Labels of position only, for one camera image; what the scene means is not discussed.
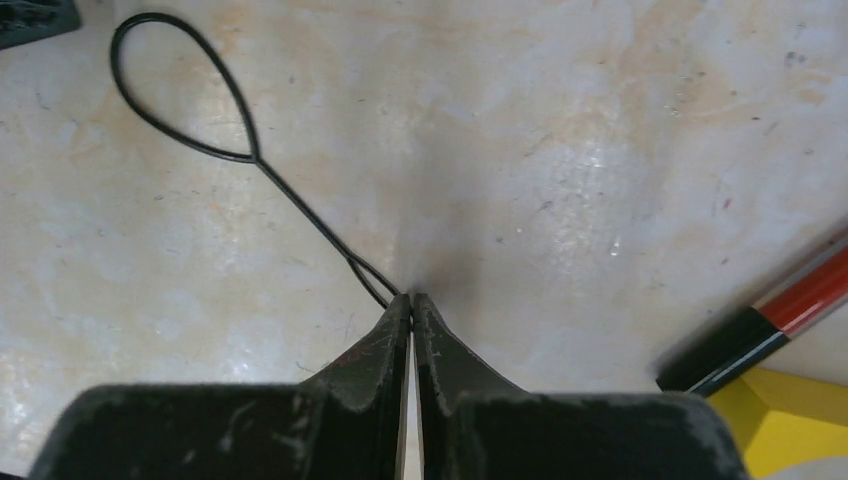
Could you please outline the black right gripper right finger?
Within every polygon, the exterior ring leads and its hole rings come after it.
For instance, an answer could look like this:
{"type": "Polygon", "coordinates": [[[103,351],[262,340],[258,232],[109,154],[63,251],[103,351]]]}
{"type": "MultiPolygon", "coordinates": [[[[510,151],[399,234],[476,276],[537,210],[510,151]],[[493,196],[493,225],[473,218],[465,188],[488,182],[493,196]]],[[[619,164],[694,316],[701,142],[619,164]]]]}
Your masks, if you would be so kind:
{"type": "Polygon", "coordinates": [[[729,429],[683,394],[543,394],[499,374],[412,301],[427,479],[744,479],[729,429]]]}

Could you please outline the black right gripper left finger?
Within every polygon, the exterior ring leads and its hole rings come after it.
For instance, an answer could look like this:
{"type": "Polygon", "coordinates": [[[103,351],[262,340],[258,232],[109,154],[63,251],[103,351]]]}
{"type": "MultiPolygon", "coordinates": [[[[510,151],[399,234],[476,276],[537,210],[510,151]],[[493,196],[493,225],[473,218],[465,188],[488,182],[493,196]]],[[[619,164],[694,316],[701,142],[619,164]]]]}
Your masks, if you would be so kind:
{"type": "Polygon", "coordinates": [[[62,413],[33,479],[398,479],[410,300],[297,384],[103,385],[62,413]]]}

